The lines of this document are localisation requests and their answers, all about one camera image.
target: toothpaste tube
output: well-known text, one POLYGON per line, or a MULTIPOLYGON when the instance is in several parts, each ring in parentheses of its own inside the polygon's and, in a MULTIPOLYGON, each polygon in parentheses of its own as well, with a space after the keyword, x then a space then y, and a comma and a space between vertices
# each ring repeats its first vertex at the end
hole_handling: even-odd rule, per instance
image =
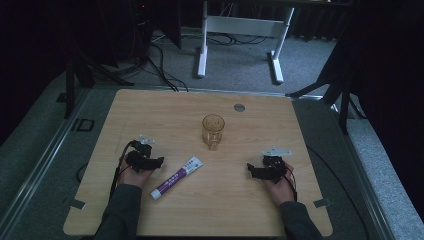
POLYGON ((150 195, 153 199, 160 198, 166 191, 173 187, 178 181, 183 179, 185 176, 194 172, 196 169, 201 167, 203 163, 195 156, 193 156, 180 170, 178 170, 172 177, 168 178, 164 183, 159 185, 155 190, 153 190, 150 195))

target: tube cap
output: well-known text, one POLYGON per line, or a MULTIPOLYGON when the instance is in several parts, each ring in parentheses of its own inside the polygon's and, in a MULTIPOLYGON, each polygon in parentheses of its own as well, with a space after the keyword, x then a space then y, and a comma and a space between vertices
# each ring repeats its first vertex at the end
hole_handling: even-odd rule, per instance
POLYGON ((153 199, 157 200, 162 196, 162 194, 159 192, 159 190, 155 189, 153 190, 150 195, 152 195, 153 199))

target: purple label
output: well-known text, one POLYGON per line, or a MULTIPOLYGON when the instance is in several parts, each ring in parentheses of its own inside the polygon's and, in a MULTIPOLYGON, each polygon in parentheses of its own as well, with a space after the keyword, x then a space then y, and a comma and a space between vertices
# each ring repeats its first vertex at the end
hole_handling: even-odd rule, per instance
POLYGON ((172 175, 170 178, 168 178, 164 183, 159 185, 156 189, 160 192, 161 195, 163 195, 166 191, 168 191, 172 186, 174 186, 178 181, 183 179, 185 176, 187 176, 186 171, 181 168, 176 172, 174 175, 172 175))

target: person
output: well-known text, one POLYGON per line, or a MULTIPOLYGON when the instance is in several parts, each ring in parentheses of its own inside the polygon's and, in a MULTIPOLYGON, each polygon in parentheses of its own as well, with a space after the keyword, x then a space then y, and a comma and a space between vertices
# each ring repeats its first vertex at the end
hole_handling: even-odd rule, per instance
MULTIPOLYGON (((125 158, 121 163, 117 187, 103 213, 95 240, 136 239, 142 189, 154 170, 136 173, 129 168, 125 158)), ((295 201, 288 182, 293 181, 293 167, 287 163, 286 166, 290 170, 287 171, 286 178, 282 178, 277 184, 270 180, 262 182, 279 208, 287 239, 322 239, 305 205, 295 201)))

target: forearm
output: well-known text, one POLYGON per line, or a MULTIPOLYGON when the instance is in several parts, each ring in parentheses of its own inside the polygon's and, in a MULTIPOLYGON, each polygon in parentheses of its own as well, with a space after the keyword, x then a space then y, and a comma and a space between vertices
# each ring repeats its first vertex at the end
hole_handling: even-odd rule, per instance
POLYGON ((120 184, 103 213, 95 239, 135 239, 140 215, 142 190, 120 184))
POLYGON ((288 240, 322 239, 305 205, 298 202, 285 202, 279 208, 288 240))

